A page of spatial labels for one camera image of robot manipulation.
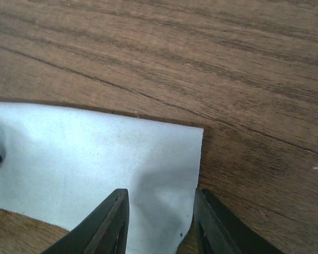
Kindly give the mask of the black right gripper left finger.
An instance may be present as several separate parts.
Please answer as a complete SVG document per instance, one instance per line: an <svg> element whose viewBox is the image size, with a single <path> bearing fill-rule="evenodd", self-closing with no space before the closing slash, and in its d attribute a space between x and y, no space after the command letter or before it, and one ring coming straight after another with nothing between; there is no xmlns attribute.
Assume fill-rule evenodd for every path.
<svg viewBox="0 0 318 254"><path fill-rule="evenodd" d="M115 189L77 227L43 253L125 253L128 226L128 190Z"/></svg>

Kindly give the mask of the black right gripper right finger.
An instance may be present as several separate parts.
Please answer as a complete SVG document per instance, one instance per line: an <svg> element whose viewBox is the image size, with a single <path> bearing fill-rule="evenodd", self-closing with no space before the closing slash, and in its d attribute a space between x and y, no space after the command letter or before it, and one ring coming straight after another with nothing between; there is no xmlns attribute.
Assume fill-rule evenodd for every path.
<svg viewBox="0 0 318 254"><path fill-rule="evenodd" d="M196 188L193 219L199 253L282 253L208 189Z"/></svg>

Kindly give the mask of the light blue cleaning cloth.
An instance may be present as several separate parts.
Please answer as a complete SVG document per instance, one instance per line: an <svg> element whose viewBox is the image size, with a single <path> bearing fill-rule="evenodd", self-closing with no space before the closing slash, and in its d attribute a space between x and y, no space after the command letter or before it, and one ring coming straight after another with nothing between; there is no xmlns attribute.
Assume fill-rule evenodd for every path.
<svg viewBox="0 0 318 254"><path fill-rule="evenodd" d="M72 230L129 193L128 253L175 253L189 231L203 129L0 102L0 208Z"/></svg>

